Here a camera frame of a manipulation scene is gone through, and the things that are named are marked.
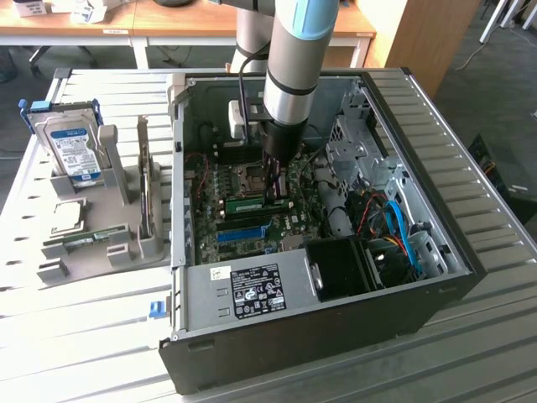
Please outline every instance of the black cylinder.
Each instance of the black cylinder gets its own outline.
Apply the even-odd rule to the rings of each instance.
[[[291,126],[274,121],[261,123],[261,145],[265,152],[287,166],[299,152],[307,120]]]

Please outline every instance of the red cable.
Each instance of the red cable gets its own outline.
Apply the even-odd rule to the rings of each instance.
[[[405,248],[404,245],[403,245],[403,241],[401,241],[401,240],[400,240],[399,238],[397,238],[397,237],[393,237],[393,238],[394,238],[395,242],[397,242],[397,244],[399,245],[399,247],[403,250],[404,255],[407,256],[408,254],[407,254],[407,252],[406,252],[406,248]]]
[[[207,175],[209,175],[209,160],[207,159],[207,156],[205,154],[197,153],[197,152],[189,153],[186,156],[185,161],[183,161],[183,164],[186,164],[186,161],[188,161],[190,157],[194,157],[194,156],[203,158],[203,162],[205,163],[205,172],[203,174],[203,178],[201,179],[200,185],[198,186],[198,190],[196,191],[196,197],[199,199],[201,188],[203,187],[203,184],[205,183],[205,180],[207,179]]]
[[[360,235],[360,232],[362,231],[363,223],[364,223],[366,217],[368,216],[369,207],[371,206],[371,202],[374,200],[373,198],[375,196],[381,196],[381,197],[384,197],[385,199],[387,198],[382,193],[373,193],[371,195],[371,198],[369,199],[368,204],[366,204],[366,209],[363,211],[362,219],[360,220],[360,225],[358,226],[358,230],[356,231],[356,235]]]

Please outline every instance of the hard drive label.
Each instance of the hard drive label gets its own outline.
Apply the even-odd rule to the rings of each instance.
[[[281,311],[287,307],[277,264],[232,271],[231,280],[233,305],[238,319]]]
[[[84,128],[57,130],[50,134],[65,172],[75,181],[90,181],[100,174],[95,152],[88,148],[90,137]]]

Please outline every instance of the desk leg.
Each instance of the desk leg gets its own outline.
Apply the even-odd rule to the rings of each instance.
[[[493,16],[488,20],[487,27],[483,31],[483,35],[481,35],[481,38],[479,38],[479,42],[481,42],[482,44],[485,44],[488,41],[488,37],[490,36],[490,33],[493,30],[493,26],[496,24],[496,20],[498,19],[498,15],[500,15],[500,13],[502,12],[506,2],[507,0],[500,0],[498,2],[498,5],[494,10]]]
[[[360,69],[363,67],[366,56],[368,55],[369,43],[371,38],[358,38],[358,43],[352,53],[351,68]]]
[[[509,24],[509,21],[513,18],[514,14],[517,12],[517,9],[519,8],[520,0],[513,0],[513,4],[511,4],[511,8],[509,11],[507,11],[507,14],[505,14],[505,18],[502,21],[502,24],[500,27],[505,28],[507,27],[507,24]]]
[[[138,70],[147,70],[149,68],[148,54],[145,49],[148,47],[148,39],[143,37],[131,38],[131,46],[134,49],[134,58]]]
[[[522,29],[528,29],[531,25],[531,20],[535,18],[535,15],[537,14],[537,4],[535,4],[534,9],[532,10],[531,14],[526,18],[526,22],[522,26]]]

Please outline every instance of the hard drive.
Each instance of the hard drive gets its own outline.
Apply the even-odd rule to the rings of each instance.
[[[78,188],[102,183],[101,171],[110,168],[110,160],[97,139],[102,119],[96,100],[34,102],[21,116],[49,154],[55,175],[68,175]]]

